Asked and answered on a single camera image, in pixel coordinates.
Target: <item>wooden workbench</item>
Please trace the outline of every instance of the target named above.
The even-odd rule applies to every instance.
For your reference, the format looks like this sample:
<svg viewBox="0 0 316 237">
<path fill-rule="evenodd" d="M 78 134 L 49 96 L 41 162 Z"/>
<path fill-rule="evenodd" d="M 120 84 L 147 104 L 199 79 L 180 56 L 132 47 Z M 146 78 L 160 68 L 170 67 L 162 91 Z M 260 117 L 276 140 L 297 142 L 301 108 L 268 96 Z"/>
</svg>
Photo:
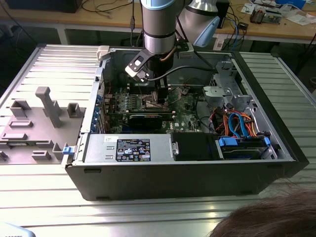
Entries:
<svg viewBox="0 0 316 237">
<path fill-rule="evenodd" d="M 95 3 L 102 4 L 112 0 L 95 0 Z M 316 32 L 316 24 L 301 26 L 287 19 L 282 19 L 280 24 L 253 24 L 250 23 L 249 14 L 241 13 L 242 5 L 247 0 L 234 0 L 233 9 L 240 21 L 249 24 L 246 40 L 266 40 L 278 42 L 309 43 Z M 127 0 L 118 0 L 111 5 L 105 5 L 102 9 L 108 9 L 122 4 Z M 94 10 L 93 0 L 89 0 L 85 7 Z M 303 10 L 316 10 L 315 6 L 306 4 Z M 79 8 L 76 13 L 62 13 L 37 10 L 11 10 L 8 12 L 22 25 L 56 28 L 62 44 L 67 44 L 65 29 L 99 30 L 99 31 L 121 31 L 129 32 L 129 22 L 132 13 L 131 4 L 110 12 L 109 16 L 88 12 Z M 140 32 L 142 26 L 140 4 L 135 3 L 135 32 Z M 3 9 L 0 9 L 0 24 L 12 24 L 10 18 Z M 228 20 L 225 21 L 222 29 L 217 29 L 215 37 L 220 43 L 234 33 Z"/>
</svg>

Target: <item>human hair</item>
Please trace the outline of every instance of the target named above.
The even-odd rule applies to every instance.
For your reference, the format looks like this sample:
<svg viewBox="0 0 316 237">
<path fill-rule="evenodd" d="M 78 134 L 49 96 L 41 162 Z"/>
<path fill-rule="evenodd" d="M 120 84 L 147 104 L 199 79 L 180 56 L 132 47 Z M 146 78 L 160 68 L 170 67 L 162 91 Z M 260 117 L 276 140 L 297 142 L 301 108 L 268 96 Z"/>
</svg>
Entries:
<svg viewBox="0 0 316 237">
<path fill-rule="evenodd" d="M 316 237 L 316 191 L 296 190 L 241 207 L 210 237 Z"/>
</svg>

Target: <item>power supply label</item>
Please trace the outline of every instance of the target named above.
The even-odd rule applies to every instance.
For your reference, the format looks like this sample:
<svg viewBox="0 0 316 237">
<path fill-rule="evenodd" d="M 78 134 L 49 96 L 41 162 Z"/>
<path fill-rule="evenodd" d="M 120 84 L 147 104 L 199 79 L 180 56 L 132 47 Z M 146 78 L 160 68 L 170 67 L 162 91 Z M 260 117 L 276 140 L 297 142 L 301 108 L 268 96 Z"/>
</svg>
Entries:
<svg viewBox="0 0 316 237">
<path fill-rule="evenodd" d="M 150 156 L 149 139 L 118 139 L 117 161 L 151 161 Z"/>
</svg>

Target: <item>circuit board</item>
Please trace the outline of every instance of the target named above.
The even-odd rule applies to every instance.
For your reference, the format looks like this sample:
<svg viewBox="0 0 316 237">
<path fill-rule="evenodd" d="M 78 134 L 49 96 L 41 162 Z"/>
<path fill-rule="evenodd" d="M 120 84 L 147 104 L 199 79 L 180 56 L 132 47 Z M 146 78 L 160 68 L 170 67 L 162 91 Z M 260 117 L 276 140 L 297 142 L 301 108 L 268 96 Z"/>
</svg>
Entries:
<svg viewBox="0 0 316 237">
<path fill-rule="evenodd" d="M 152 101 L 150 94 L 130 94 L 126 88 L 120 88 L 112 100 L 113 110 L 108 113 L 109 133 L 156 133 L 200 132 L 200 122 L 194 112 L 194 94 L 186 89 L 173 88 L 167 101 L 158 104 Z M 128 120 L 131 115 L 147 114 L 162 116 L 162 126 L 156 130 L 137 131 L 130 129 Z"/>
</svg>

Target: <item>black box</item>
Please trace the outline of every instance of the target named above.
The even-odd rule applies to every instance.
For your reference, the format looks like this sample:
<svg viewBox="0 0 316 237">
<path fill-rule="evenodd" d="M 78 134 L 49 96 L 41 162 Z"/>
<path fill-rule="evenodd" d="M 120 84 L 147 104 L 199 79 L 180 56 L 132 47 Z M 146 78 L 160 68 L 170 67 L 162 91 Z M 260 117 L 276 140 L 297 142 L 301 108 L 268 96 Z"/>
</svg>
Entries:
<svg viewBox="0 0 316 237">
<path fill-rule="evenodd" d="M 11 9 L 47 10 L 75 13 L 82 0 L 5 0 Z"/>
<path fill-rule="evenodd" d="M 216 7 L 218 9 L 217 15 L 220 18 L 220 21 L 219 21 L 217 28 L 221 29 L 221 28 L 223 28 L 223 25 L 225 22 L 225 17 L 226 17 L 228 7 L 229 7 L 229 0 L 217 0 Z"/>
<path fill-rule="evenodd" d="M 213 134 L 203 132 L 173 132 L 171 141 L 178 144 L 174 160 L 219 160 Z"/>
</svg>

